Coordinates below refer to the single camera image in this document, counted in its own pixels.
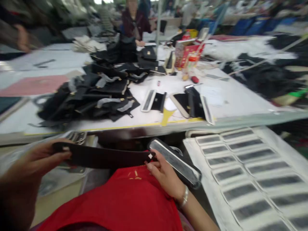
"bracelet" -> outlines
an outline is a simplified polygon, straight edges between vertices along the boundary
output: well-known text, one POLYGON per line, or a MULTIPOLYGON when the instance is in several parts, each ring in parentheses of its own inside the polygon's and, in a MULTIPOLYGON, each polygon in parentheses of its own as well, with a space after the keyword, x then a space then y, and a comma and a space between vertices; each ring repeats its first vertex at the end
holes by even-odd
POLYGON ((182 202, 182 204, 180 206, 180 209, 183 208, 184 205, 187 203, 188 193, 189 193, 188 187, 185 186, 185 194, 184 194, 183 202, 182 202))

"red box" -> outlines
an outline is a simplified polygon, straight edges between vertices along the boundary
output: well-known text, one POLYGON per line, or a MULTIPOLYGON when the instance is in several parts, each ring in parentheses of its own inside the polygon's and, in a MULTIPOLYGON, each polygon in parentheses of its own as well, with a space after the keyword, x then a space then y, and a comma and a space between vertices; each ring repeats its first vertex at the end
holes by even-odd
POLYGON ((185 68, 188 56, 190 55, 196 55, 198 61, 204 49, 205 43, 202 45, 202 48, 199 50, 198 54, 196 54, 196 51, 200 45, 201 41, 194 38, 177 41, 175 46, 175 67, 178 70, 185 68))

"pink cutting mat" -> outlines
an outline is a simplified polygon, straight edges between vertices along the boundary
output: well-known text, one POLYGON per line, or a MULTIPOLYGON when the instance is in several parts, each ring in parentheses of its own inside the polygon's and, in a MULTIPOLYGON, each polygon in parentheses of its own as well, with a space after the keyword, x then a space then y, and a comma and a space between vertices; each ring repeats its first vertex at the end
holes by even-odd
POLYGON ((24 78, 6 89, 0 90, 0 97, 42 95, 57 90, 68 78, 65 75, 49 75, 24 78))

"red cap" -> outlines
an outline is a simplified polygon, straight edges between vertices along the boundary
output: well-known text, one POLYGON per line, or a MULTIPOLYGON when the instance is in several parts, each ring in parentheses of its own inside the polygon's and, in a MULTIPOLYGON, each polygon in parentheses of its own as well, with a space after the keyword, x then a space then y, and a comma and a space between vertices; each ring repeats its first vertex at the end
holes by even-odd
POLYGON ((191 57, 189 57, 188 61, 196 62, 197 61, 197 57, 196 56, 191 56, 191 57))
POLYGON ((191 80, 193 83, 199 83, 199 79, 196 76, 192 76, 191 80))

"red apron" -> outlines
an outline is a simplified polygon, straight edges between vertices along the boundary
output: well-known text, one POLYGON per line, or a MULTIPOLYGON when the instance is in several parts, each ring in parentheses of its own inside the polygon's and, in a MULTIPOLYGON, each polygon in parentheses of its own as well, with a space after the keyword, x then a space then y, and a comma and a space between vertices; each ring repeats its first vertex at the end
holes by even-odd
POLYGON ((145 166, 118 169, 105 185, 59 207, 38 231, 80 222, 114 231, 183 230, 174 200, 145 166))

